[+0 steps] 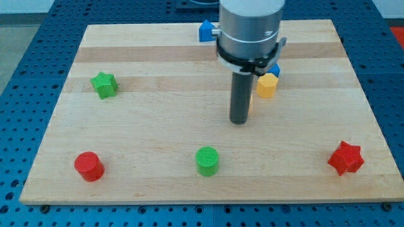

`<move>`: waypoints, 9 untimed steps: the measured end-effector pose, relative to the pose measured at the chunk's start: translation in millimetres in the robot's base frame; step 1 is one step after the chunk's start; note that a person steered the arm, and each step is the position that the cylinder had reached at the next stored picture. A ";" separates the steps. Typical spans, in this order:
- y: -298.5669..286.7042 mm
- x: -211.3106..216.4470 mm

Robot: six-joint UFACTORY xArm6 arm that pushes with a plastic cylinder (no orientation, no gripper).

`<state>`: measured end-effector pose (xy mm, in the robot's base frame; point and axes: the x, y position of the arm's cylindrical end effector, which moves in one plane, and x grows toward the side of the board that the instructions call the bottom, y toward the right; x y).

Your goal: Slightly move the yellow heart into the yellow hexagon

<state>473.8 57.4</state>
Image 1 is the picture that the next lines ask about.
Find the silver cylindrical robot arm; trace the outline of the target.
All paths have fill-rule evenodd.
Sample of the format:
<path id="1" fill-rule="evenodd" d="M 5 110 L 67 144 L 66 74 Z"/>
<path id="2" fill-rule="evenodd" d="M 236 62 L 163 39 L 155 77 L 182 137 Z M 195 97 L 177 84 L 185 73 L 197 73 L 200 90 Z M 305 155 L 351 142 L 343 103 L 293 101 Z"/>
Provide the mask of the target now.
<path id="1" fill-rule="evenodd" d="M 218 46 L 238 59 L 259 59 L 275 48 L 285 0 L 220 0 Z"/>

